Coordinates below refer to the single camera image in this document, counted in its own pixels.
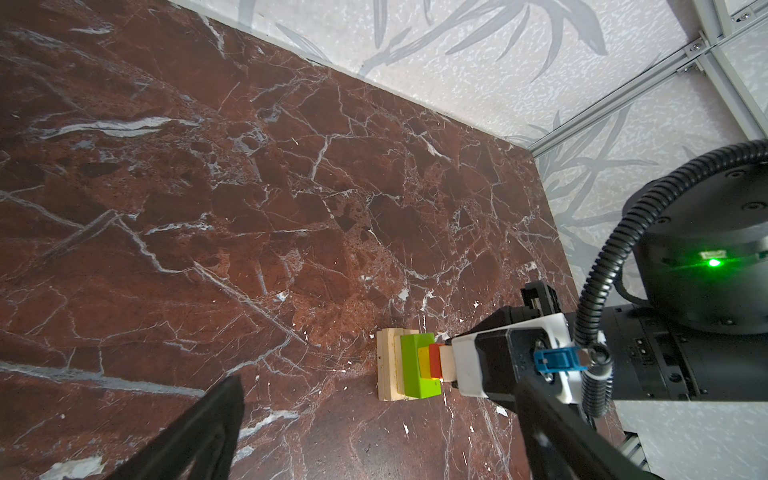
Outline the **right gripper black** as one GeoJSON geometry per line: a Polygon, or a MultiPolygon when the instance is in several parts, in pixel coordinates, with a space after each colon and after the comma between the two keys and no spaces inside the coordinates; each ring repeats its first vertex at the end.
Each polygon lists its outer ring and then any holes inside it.
{"type": "MultiPolygon", "coordinates": [[[[542,316],[562,313],[555,290],[537,281],[521,291],[542,316]]],[[[574,314],[564,314],[568,324],[574,314]]],[[[764,402],[767,337],[718,335],[674,326],[652,309],[623,305],[603,312],[613,358],[612,397],[620,401],[764,402]]]]}

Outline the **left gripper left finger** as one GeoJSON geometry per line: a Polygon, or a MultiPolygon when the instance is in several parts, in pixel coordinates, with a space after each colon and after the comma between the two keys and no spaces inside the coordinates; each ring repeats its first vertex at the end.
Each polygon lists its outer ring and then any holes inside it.
{"type": "Polygon", "coordinates": [[[227,479],[244,407],[240,377],[226,377],[109,477],[227,479]]]}

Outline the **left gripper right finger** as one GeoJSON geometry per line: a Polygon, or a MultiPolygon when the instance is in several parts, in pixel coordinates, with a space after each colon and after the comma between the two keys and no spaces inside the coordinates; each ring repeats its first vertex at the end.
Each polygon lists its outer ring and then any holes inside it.
{"type": "Polygon", "coordinates": [[[536,381],[515,387],[517,417],[534,479],[654,479],[536,381]]]}

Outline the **small wood tile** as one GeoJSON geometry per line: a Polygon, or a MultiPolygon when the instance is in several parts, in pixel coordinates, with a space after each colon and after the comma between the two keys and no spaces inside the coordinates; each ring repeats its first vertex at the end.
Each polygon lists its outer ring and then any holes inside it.
{"type": "Polygon", "coordinates": [[[454,382],[457,379],[457,375],[453,347],[447,344],[441,345],[439,347],[439,357],[442,381],[454,382]]]}

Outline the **green long block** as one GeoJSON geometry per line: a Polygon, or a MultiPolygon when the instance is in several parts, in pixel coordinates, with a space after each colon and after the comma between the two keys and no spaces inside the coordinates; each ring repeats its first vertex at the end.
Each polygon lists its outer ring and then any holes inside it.
{"type": "Polygon", "coordinates": [[[442,394],[441,381],[431,377],[429,348],[434,344],[433,333],[400,337],[403,391],[406,397],[427,399],[442,394]]]}

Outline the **grooved natural wood block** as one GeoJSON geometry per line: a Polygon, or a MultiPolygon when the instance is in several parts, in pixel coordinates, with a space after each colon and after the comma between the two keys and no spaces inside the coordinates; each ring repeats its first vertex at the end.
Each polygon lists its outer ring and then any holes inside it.
{"type": "Polygon", "coordinates": [[[381,401],[411,400],[404,391],[403,361],[400,338],[417,334],[417,330],[386,328],[376,333],[377,392],[381,401]]]}

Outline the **red cube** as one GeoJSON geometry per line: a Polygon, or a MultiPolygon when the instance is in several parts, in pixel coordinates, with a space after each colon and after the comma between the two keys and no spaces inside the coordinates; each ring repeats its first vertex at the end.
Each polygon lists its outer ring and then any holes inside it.
{"type": "Polygon", "coordinates": [[[441,362],[442,344],[433,343],[428,346],[429,375],[432,379],[442,379],[441,362]]]}

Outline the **yellow printed cube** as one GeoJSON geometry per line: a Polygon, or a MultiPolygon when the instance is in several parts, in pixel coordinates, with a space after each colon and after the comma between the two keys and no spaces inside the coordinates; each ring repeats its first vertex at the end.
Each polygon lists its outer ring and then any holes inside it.
{"type": "Polygon", "coordinates": [[[419,347],[417,351],[419,375],[422,379],[431,380],[430,347],[419,347]]]}

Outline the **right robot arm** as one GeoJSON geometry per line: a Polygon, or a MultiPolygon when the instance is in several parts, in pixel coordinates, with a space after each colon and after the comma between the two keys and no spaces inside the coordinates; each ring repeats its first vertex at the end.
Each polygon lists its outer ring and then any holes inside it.
{"type": "MultiPolygon", "coordinates": [[[[606,308],[601,341],[619,401],[763,402],[767,398],[767,170],[709,178],[669,206],[633,250],[646,297],[606,308]]],[[[464,396],[507,409],[532,378],[564,403],[581,399],[576,371],[540,371],[548,349],[571,344],[575,317],[555,291],[527,284],[451,345],[464,396]]]]}

